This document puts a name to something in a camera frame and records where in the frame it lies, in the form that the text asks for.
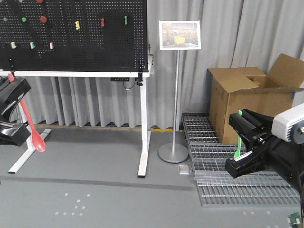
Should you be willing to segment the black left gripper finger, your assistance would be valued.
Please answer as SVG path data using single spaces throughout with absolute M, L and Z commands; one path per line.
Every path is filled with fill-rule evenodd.
M 19 101 L 31 89 L 25 78 L 16 77 L 13 82 L 5 77 L 0 80 L 0 120 L 9 121 Z

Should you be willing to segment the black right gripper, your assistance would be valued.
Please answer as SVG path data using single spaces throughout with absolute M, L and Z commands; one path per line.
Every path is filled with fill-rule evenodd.
M 230 114 L 229 125 L 240 136 L 248 152 L 236 159 L 226 159 L 225 170 L 235 179 L 270 169 L 298 191 L 303 204 L 304 145 L 281 139 L 267 142 L 273 138 L 271 128 L 274 117 L 248 109 L 241 112 L 242 115 Z

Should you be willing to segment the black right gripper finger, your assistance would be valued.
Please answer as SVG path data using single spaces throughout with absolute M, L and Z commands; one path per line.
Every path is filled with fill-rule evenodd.
M 31 135 L 27 127 L 22 124 L 0 123 L 0 144 L 22 146 Z

